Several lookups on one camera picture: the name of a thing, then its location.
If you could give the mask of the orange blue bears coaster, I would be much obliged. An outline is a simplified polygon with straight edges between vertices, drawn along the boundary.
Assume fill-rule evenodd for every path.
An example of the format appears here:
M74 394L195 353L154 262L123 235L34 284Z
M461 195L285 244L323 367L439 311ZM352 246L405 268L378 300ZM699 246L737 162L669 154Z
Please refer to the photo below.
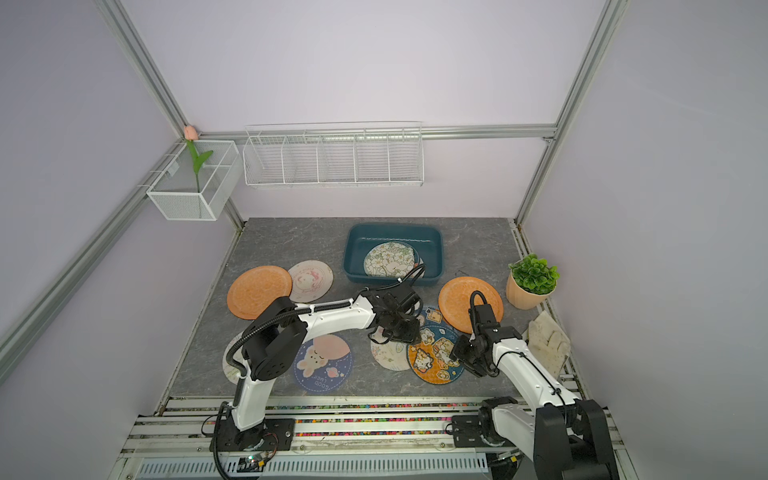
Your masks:
M451 328L425 324L420 328L420 341L407 348L411 370L431 385L447 385L458 380L464 367L451 358L459 335Z

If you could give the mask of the purple pink bunny coaster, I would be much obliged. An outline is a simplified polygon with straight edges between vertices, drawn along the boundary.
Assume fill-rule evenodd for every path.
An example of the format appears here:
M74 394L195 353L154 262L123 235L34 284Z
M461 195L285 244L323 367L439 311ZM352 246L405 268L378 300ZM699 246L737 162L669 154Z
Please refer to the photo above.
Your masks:
M316 394L340 388L351 378L352 370L351 348L337 335L323 335L304 343L293 364L299 386Z

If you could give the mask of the small blue coaster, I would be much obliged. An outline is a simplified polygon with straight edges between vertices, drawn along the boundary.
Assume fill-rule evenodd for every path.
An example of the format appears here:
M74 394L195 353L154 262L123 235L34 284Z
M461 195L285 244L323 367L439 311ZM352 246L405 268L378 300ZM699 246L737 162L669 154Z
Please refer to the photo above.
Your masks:
M441 311L435 307L425 307L418 315L418 319L421 327L444 322Z

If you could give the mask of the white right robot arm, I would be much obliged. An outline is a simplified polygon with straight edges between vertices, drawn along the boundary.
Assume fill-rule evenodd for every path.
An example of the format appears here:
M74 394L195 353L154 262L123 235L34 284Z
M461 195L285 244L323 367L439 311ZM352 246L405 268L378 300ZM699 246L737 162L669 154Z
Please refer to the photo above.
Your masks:
M481 402L473 415L448 425L460 448L514 446L532 461L539 479L617 479L618 467L603 408L567 390L534 357L513 327L492 307L468 309L470 336L459 338L451 358L477 377L506 376L525 403L511 397Z

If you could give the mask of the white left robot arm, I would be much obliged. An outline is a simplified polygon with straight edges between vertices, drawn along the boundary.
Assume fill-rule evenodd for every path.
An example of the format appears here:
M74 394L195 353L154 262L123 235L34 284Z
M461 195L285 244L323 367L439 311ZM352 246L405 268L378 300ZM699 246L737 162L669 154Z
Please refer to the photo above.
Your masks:
M415 343L420 339L418 310L423 305L412 286L364 288L351 298L319 304L279 297L228 349L225 361L238 371L231 404L239 432L259 427L274 381L290 369L306 342L347 330L382 330L384 339Z

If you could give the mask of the teal plastic storage box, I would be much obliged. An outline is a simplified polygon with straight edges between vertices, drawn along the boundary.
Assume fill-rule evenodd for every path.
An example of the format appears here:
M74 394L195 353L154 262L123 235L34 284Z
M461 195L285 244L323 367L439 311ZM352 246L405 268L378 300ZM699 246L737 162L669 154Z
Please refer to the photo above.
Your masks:
M443 238L432 226L359 223L347 236L343 270L355 283L385 284L424 265L416 285L432 286L444 271Z

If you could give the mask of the white butterfly coaster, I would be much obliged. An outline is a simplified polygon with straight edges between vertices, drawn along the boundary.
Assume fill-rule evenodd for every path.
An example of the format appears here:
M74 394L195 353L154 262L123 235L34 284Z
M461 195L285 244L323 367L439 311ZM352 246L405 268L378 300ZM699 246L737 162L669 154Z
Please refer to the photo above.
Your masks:
M410 370L407 356L407 344L389 341L387 343L370 342L370 350L374 360L383 368L390 371Z

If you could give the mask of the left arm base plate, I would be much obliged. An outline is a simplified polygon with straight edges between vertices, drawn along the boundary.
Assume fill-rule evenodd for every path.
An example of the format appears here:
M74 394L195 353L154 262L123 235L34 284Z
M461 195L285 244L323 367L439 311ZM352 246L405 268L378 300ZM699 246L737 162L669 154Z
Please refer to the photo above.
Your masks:
M291 448L296 422L290 418L265 418L251 429L240 431L234 420L217 421L209 450L221 452L287 451Z

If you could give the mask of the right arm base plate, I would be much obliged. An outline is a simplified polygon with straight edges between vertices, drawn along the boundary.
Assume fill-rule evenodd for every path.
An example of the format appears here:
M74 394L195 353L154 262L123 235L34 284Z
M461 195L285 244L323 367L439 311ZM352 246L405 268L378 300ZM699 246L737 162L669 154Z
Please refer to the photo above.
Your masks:
M450 432L454 446L458 448L502 445L504 440L498 441L491 427L490 420L481 414L454 415L446 427L446 431Z

